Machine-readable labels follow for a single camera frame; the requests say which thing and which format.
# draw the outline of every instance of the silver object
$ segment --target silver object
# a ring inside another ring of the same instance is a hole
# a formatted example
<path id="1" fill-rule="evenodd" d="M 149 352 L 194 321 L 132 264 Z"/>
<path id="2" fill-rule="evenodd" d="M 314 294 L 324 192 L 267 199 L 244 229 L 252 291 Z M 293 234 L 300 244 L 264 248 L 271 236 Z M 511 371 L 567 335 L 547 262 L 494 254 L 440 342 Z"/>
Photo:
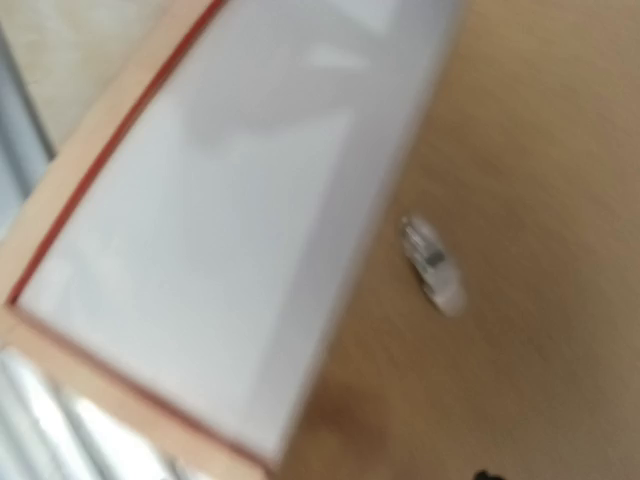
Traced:
<path id="1" fill-rule="evenodd" d="M 461 274 L 435 228 L 418 215 L 402 219 L 404 253 L 423 281 L 422 289 L 445 315 L 459 315 L 467 303 Z"/>

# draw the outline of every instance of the small metal object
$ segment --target small metal object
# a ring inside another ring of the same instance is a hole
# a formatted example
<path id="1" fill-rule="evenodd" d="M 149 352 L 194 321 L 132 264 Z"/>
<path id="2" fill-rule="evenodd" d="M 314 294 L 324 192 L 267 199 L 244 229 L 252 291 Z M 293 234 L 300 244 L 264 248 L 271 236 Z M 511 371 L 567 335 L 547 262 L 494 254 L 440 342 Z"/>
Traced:
<path id="1" fill-rule="evenodd" d="M 452 317 L 467 303 L 458 267 L 445 250 L 436 230 L 426 220 L 409 215 L 402 219 L 404 253 L 423 281 L 423 290 L 438 309 Z"/>

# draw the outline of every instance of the wooden frame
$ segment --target wooden frame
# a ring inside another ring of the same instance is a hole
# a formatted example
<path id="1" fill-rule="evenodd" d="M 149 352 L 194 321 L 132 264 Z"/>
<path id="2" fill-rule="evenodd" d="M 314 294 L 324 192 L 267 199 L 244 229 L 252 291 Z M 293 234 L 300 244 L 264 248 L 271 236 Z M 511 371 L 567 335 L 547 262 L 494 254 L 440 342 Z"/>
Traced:
<path id="1" fill-rule="evenodd" d="M 248 480 L 265 478 L 271 466 L 109 370 L 16 306 L 22 289 L 101 167 L 223 3 L 173 2 L 24 204 L 0 244 L 0 339 L 166 452 L 214 478 Z"/>

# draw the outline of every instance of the wooden table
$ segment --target wooden table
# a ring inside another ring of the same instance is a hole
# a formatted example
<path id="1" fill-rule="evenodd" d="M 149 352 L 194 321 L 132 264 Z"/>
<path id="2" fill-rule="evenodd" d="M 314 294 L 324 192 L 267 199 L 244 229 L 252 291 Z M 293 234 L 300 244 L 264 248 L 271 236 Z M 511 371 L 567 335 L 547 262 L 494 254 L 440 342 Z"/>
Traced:
<path id="1" fill-rule="evenodd" d="M 282 478 L 637 478 L 640 4 L 475 0 Z M 470 308 L 402 258 L 423 213 Z"/>

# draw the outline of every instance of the white board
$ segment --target white board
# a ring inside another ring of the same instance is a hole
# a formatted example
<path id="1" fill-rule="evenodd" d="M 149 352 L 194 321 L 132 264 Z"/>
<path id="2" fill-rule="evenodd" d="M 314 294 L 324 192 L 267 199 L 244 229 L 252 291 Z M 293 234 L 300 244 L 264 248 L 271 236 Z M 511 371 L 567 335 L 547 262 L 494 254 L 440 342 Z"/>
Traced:
<path id="1" fill-rule="evenodd" d="M 20 306 L 277 461 L 456 12 L 230 0 Z"/>

